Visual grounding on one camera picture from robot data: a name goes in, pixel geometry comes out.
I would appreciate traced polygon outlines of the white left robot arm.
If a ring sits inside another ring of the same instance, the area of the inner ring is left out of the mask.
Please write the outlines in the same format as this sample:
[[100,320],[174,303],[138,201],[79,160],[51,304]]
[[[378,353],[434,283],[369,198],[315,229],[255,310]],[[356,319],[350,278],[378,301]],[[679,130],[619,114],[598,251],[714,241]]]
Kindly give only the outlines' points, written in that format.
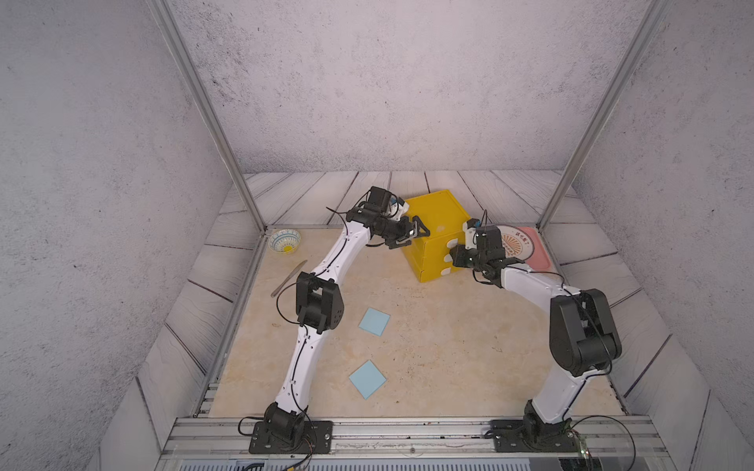
[[385,209],[364,204],[349,210],[339,239],[324,259],[296,278],[296,348],[284,384],[263,416],[276,438],[292,443],[304,433],[318,360],[345,314],[340,283],[357,255],[374,236],[393,249],[430,235],[419,217],[406,215],[409,209],[400,199]]

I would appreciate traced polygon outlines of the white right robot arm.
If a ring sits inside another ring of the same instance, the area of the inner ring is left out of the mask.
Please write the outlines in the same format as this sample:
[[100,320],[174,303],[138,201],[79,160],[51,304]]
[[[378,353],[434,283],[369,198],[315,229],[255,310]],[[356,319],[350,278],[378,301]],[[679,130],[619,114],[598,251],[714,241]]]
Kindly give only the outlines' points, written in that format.
[[555,361],[544,386],[524,412],[533,427],[564,427],[585,386],[607,376],[622,355],[622,341],[600,290],[570,287],[555,272],[535,271],[504,249],[480,250],[458,245],[453,265],[480,274],[485,285],[519,294],[549,316],[549,349]]

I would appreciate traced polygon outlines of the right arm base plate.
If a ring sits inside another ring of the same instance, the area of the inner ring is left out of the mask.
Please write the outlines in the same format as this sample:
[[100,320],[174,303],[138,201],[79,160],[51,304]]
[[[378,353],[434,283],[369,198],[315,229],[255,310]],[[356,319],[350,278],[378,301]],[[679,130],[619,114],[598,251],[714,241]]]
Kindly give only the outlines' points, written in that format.
[[569,421],[557,424],[537,420],[493,420],[484,433],[494,443],[496,453],[579,453],[581,446]]

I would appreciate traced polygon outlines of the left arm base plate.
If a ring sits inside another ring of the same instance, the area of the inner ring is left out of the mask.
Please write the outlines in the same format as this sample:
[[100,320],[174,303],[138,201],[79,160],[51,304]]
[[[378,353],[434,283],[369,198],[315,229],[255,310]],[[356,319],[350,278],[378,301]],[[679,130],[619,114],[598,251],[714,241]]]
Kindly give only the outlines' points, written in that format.
[[327,455],[331,451],[332,421],[300,420],[291,427],[257,422],[251,432],[251,455]]

